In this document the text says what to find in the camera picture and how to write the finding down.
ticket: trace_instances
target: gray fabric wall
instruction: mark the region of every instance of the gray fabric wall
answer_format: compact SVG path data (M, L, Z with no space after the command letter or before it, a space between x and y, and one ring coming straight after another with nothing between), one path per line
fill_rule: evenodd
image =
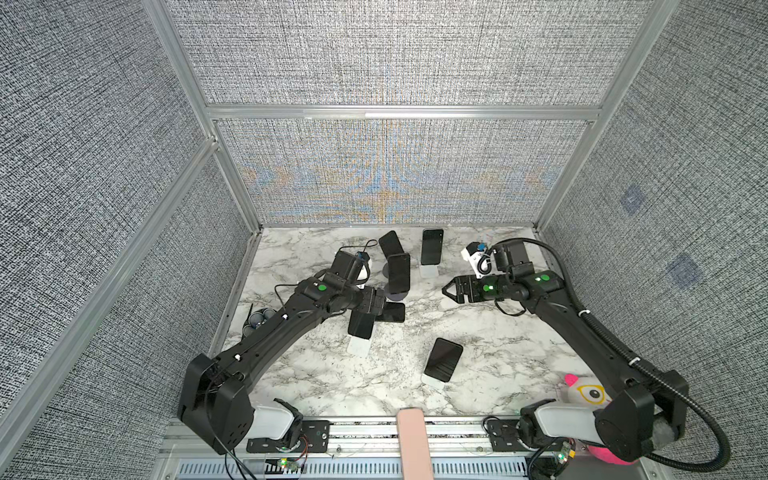
M249 236L209 159L3 479L148 478Z
M652 0L169 0L212 103L600 104Z
M768 462L768 3L683 0L543 232L587 306ZM714 453L689 412L673 458Z
M2 415L204 136L138 0L0 12Z
M167 0L211 104L599 105L652 4ZM268 223L532 223L584 130L575 121L220 125Z
M140 0L0 12L1 415L204 133ZM2 477L148 477L249 236L209 159Z
M263 222L533 222L583 121L219 121Z

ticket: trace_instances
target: smartphone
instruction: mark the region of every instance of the smartphone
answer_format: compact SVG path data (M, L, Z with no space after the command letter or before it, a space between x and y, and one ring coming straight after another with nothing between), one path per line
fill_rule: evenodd
M442 257L442 229L422 233L422 265L437 265Z
M398 255L404 252L400 239L397 237L397 232L394 230L390 230L384 236L379 238L379 246L382 248L384 257L386 257L387 260L392 255Z
M458 343L438 338L429 354L424 375L444 383L449 382L462 352L464 352L464 347Z
M411 256L407 253L387 258L389 271L389 292L405 293L411 289Z
M404 303L387 302L382 314L376 317L377 322L404 323L406 321L406 305Z

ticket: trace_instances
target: vent grille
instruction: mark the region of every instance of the vent grille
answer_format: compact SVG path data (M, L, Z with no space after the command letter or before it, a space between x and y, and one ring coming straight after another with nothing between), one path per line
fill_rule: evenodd
M298 478L298 475L283 474L276 466L247 461L251 471L262 478ZM236 471L230 462L230 473ZM504 480L525 478L525 457L493 458L434 458L432 470L435 480L441 478L462 478L482 480ZM180 465L178 480L219 480L229 478L221 458L211 460L189 460ZM310 458L303 479L355 478L402 478L400 458Z

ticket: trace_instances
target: white marble surface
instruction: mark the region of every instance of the white marble surface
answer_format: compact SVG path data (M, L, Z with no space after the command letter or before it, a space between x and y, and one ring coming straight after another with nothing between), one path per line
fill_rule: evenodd
M224 348L240 339L248 307L279 303L276 283L297 283L331 264L342 245L364 244L390 228L270 228L264 231ZM589 368L547 324L529 314L502 315L492 302L458 305L440 289L456 275L472 273L460 257L467 243L494 243L532 237L527 228L445 228L440 276L419 275L421 228L395 228L411 253L411 291L404 300L406 322L377 323L370 353L359 358L346 351L349 314L328 319L291 346L266 372L252 399L281 398L304 415L394 415L415 406L427 415L514 413L533 401L557 395L566 373L587 375ZM373 262L371 286L384 286L384 255L367 250ZM537 268L545 268L537 247L528 246ZM283 298L292 289L286 287ZM507 301L507 311L519 304ZM435 339L464 346L451 381L443 389L421 382Z

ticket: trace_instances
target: plush toy eye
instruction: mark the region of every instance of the plush toy eye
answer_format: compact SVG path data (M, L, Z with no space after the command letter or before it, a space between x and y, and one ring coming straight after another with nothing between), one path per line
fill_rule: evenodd
M602 385L582 385L578 391L589 403L600 404L605 400L605 389Z

